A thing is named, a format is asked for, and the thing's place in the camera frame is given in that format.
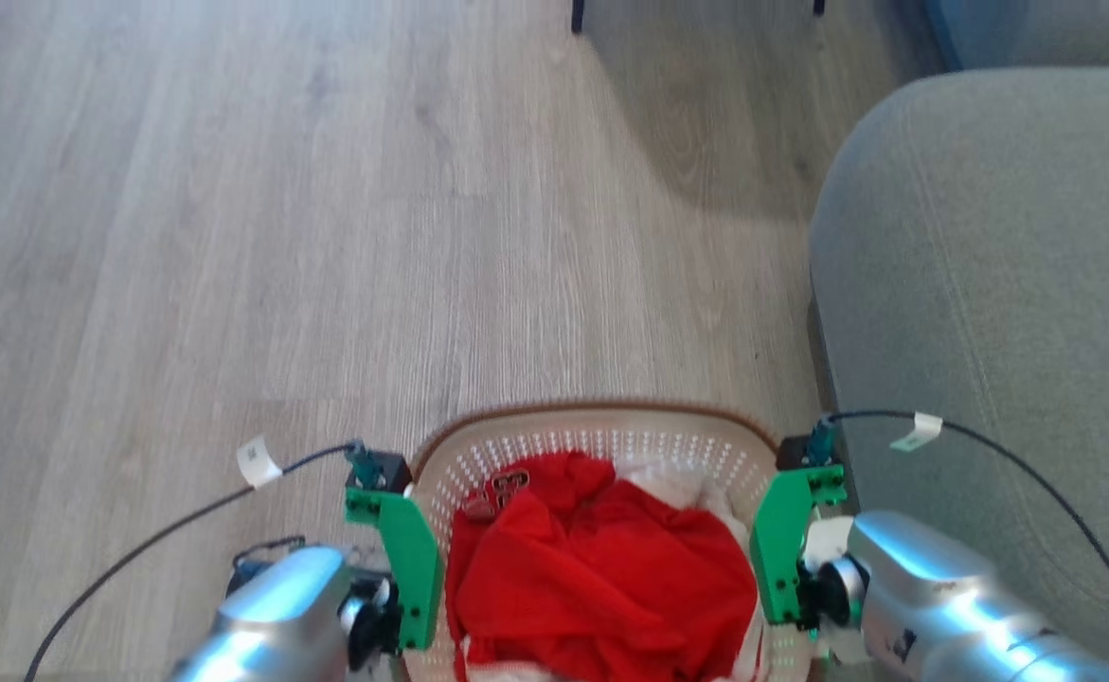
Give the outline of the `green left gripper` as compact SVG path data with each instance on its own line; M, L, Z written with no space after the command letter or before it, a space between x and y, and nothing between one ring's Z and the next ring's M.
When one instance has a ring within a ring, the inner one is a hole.
M411 496L386 491L346 490L346 521L370 526L381 536L390 581L397 596L385 650L433 647L442 604L444 554L433 528Z

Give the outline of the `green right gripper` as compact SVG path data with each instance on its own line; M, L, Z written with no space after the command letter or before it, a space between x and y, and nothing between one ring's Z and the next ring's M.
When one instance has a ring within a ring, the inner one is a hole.
M814 580L802 563L802 549L814 510L844 501L840 464L776 472L770 479L755 511L749 551L762 613L771 625L820 625L818 608L811 603Z

